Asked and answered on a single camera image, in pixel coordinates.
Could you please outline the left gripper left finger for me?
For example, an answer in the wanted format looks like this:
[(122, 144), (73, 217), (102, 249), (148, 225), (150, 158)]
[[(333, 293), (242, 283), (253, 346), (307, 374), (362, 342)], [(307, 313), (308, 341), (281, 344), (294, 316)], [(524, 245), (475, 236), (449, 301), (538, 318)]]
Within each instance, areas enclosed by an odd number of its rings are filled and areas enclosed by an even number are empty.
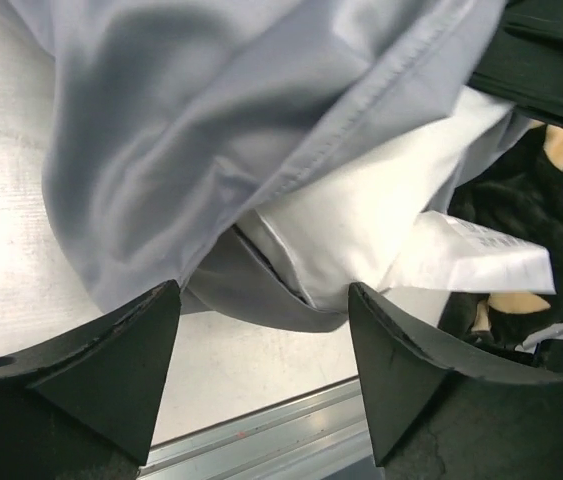
[(164, 282), (0, 357), (0, 479), (135, 479), (147, 462), (180, 316)]

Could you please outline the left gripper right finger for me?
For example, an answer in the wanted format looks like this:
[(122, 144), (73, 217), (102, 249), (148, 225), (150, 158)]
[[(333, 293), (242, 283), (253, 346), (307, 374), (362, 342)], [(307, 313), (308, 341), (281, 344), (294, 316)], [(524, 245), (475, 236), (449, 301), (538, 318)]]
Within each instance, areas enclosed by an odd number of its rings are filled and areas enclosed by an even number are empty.
[(355, 283), (348, 310), (388, 479), (563, 479), (563, 374), (465, 343)]

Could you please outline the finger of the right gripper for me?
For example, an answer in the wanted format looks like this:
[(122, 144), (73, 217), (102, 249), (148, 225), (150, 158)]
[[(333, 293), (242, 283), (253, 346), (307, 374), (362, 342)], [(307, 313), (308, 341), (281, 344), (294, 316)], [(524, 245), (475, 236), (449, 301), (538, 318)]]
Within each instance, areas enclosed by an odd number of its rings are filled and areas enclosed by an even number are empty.
[(469, 86), (563, 125), (563, 1), (508, 2)]

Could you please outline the white pillow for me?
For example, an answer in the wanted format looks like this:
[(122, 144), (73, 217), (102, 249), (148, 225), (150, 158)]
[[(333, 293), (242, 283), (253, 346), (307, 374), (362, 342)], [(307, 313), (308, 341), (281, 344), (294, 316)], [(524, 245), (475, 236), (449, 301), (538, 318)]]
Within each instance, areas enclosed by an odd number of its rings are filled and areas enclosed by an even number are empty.
[(281, 281), (309, 306), (342, 311), (349, 284), (375, 289), (417, 217), (468, 148), (510, 103), (465, 87), (453, 112), (387, 141), (238, 223)]

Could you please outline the grey pillowcase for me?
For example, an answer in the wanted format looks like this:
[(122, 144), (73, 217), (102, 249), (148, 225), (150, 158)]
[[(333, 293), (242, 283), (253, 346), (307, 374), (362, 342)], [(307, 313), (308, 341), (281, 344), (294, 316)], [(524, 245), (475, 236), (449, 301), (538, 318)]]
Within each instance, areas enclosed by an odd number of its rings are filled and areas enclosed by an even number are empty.
[(192, 312), (298, 332), (343, 313), (290, 292), (237, 220), (448, 116), (501, 1), (52, 1), (43, 193), (104, 312), (173, 280)]

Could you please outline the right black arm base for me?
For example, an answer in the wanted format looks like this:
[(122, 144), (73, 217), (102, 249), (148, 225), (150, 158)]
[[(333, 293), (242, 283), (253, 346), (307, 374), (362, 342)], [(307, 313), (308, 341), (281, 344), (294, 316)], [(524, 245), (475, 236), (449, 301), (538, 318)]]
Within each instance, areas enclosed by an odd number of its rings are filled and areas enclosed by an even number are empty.
[(556, 324), (533, 334), (516, 347), (496, 345), (487, 331), (470, 333), (466, 342), (521, 365), (563, 374), (563, 324)]

